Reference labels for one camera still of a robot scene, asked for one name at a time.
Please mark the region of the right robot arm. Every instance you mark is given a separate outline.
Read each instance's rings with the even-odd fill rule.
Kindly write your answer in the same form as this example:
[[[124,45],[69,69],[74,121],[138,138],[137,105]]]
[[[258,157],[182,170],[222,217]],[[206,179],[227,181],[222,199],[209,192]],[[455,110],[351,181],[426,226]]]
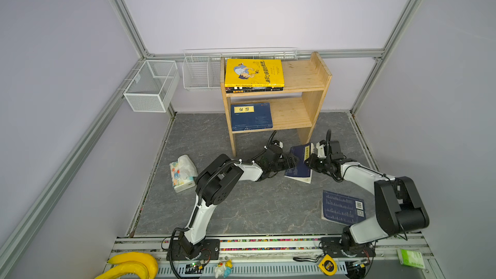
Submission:
[[[394,177],[363,166],[342,153],[340,143],[332,140],[332,130],[316,145],[305,164],[312,170],[328,175],[334,181],[351,182],[373,194],[375,215],[343,229],[336,245],[344,255],[352,257],[377,240],[406,235],[429,226],[430,218],[409,177]]]

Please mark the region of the yellow folder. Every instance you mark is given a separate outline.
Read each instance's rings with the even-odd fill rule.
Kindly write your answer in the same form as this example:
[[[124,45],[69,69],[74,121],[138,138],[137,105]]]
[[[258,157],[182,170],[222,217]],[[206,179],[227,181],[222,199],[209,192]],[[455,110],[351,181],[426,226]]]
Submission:
[[[227,59],[225,87],[284,87],[279,59]]]

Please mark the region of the wooden two-tier bookshelf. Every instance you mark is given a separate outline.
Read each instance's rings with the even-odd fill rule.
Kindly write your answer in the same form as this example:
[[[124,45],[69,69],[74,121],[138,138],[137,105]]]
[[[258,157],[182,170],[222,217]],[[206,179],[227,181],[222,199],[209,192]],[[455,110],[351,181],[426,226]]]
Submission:
[[[282,91],[227,93],[226,59],[220,59],[220,88],[234,156],[237,132],[232,129],[233,105],[269,103],[273,126],[268,131],[295,129],[302,145],[311,141],[332,73],[318,52],[313,52],[306,60],[284,61],[282,68],[285,79]]]

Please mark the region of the yellow banana toy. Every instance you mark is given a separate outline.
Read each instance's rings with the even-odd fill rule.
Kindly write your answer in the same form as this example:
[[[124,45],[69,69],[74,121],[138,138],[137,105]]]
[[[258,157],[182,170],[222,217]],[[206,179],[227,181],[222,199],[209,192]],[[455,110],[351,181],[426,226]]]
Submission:
[[[148,253],[122,253],[110,258],[107,263],[113,267],[96,279],[120,278],[128,274],[139,278],[156,278],[159,270],[156,258]]]

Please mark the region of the green white packet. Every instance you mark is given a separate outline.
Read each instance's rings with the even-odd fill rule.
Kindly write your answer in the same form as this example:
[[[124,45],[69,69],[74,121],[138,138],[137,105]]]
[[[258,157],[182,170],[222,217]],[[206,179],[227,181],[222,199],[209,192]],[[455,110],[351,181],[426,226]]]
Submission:
[[[425,269],[424,257],[419,251],[408,249],[397,249],[399,262],[403,266],[414,267],[417,269]]]

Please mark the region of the small white toy figure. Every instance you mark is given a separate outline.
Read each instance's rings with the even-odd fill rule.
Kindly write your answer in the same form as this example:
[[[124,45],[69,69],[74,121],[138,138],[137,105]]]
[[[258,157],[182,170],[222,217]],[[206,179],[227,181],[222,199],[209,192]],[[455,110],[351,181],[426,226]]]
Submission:
[[[233,272],[232,260],[219,262],[214,266],[213,273],[215,278],[227,278]]]

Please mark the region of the navy notebook white lines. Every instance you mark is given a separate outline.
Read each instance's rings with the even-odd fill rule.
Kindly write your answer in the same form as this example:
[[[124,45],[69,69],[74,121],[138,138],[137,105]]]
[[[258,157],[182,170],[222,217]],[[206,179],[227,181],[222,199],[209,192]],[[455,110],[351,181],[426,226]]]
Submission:
[[[363,222],[366,219],[364,200],[323,191],[321,219],[346,226]]]

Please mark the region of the blue book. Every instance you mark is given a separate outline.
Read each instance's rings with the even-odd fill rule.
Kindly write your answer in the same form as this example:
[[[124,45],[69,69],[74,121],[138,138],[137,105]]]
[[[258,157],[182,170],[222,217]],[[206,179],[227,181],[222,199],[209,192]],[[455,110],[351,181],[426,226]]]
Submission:
[[[270,103],[248,103],[231,106],[231,129],[235,131],[272,129]]]

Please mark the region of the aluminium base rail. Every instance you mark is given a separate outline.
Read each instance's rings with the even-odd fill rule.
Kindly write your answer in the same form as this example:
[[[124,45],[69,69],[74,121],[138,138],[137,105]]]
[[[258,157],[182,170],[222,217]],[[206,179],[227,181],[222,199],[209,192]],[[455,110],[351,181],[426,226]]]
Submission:
[[[365,278],[444,278],[430,247],[420,234],[409,234],[406,240],[387,238],[373,242],[358,254],[348,257],[336,247],[337,235],[286,236],[213,236],[220,241],[219,257],[208,253],[193,260],[170,262],[167,248],[170,239],[165,236],[121,238],[115,241],[111,257],[122,253],[148,253],[159,266],[157,278],[215,278],[213,269],[219,262],[232,260],[233,270],[227,278],[296,278],[323,277],[318,264],[328,254],[337,263],[337,278],[364,276]],[[397,249],[422,253],[425,269],[403,266]]]

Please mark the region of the yellow tape measure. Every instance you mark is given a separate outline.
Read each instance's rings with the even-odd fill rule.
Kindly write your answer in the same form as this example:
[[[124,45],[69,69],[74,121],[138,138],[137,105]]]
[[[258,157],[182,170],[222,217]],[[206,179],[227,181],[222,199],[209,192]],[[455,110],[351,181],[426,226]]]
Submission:
[[[333,276],[337,273],[338,266],[335,260],[328,254],[323,256],[318,264],[319,270],[323,272],[326,276]]]

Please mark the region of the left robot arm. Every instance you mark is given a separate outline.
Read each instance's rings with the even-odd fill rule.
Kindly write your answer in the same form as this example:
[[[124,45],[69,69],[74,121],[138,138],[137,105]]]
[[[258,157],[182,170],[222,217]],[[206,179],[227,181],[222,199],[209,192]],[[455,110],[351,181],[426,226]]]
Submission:
[[[196,200],[191,217],[183,228],[176,228],[170,237],[167,260],[193,260],[210,253],[219,257],[220,241],[207,237],[212,215],[241,181],[261,182],[281,171],[297,166],[299,159],[284,152],[282,142],[274,140],[272,133],[261,153],[250,160],[233,160],[221,154],[195,179]]]

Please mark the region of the black wolf cover book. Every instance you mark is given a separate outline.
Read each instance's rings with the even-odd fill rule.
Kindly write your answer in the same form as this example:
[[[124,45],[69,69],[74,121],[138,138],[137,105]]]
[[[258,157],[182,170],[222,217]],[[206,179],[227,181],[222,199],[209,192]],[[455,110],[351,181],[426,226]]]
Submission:
[[[272,92],[282,91],[283,87],[226,87],[226,93]]]

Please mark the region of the white mesh box basket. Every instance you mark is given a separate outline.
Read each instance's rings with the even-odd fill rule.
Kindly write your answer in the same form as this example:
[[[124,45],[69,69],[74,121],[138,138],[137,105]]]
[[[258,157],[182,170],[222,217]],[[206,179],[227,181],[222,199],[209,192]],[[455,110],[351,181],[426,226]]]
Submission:
[[[126,87],[124,97],[134,112],[167,112],[179,80],[175,61],[145,60]]]

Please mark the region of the navy book yellow label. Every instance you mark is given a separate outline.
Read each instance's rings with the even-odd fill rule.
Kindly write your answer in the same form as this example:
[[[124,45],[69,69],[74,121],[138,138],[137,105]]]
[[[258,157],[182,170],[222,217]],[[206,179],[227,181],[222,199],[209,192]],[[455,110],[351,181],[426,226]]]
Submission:
[[[286,178],[297,180],[299,182],[311,183],[312,170],[305,164],[305,161],[314,153],[314,145],[307,143],[305,145],[293,146],[289,153],[296,159],[294,168],[286,170]]]

